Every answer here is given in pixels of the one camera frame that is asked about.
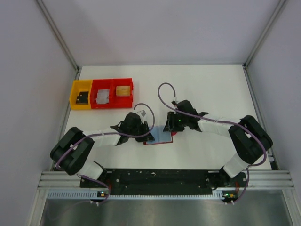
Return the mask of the red leather card holder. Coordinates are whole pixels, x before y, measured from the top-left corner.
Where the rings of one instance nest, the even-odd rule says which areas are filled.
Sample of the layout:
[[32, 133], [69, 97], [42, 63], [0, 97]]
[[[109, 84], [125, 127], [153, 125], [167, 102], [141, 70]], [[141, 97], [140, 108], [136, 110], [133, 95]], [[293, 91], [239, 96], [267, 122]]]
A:
[[153, 141], [146, 141], [144, 145], [160, 145], [160, 144], [170, 144], [173, 143], [173, 136], [177, 134], [177, 132], [169, 132], [163, 131], [164, 126], [155, 126], [151, 135], [154, 137]]

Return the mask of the gold credit card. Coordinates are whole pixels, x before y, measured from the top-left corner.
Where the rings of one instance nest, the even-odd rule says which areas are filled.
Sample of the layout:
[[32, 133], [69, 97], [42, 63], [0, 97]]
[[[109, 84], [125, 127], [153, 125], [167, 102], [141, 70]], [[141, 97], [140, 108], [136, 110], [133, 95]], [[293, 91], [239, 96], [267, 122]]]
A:
[[129, 97], [131, 95], [131, 87], [130, 86], [116, 86], [116, 96], [117, 97]]

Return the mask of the silver VIP credit card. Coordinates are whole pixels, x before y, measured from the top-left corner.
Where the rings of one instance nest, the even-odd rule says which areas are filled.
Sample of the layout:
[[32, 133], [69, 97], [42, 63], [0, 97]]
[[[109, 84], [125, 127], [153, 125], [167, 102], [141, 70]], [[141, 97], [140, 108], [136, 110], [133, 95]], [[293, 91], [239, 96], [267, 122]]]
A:
[[97, 94], [96, 94], [96, 103], [98, 105], [102, 105], [103, 104], [103, 96], [104, 95], [109, 95], [110, 94], [110, 90], [109, 89], [100, 89], [97, 91]]

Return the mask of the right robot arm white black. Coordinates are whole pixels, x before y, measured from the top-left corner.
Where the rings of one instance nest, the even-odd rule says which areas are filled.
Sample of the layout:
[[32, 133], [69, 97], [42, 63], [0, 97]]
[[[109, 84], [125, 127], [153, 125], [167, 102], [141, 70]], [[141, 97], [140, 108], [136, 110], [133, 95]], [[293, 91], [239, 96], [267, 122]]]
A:
[[197, 132], [214, 133], [229, 138], [236, 150], [233, 157], [220, 169], [220, 173], [230, 178], [253, 165], [261, 156], [267, 158], [266, 151], [273, 141], [258, 121], [247, 115], [238, 122], [212, 117], [207, 112], [197, 113], [191, 102], [172, 101], [175, 111], [168, 112], [163, 131], [183, 132], [186, 127]]

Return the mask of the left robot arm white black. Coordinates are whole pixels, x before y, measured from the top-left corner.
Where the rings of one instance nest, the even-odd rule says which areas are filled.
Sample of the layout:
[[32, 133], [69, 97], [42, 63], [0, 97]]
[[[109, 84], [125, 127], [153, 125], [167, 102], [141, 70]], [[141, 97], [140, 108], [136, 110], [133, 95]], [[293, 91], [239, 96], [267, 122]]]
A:
[[128, 135], [136, 142], [153, 140], [145, 115], [144, 110], [130, 112], [118, 125], [105, 130], [82, 131], [72, 127], [51, 150], [50, 158], [68, 175], [98, 179], [105, 169], [90, 159], [92, 148], [124, 144], [129, 140]]

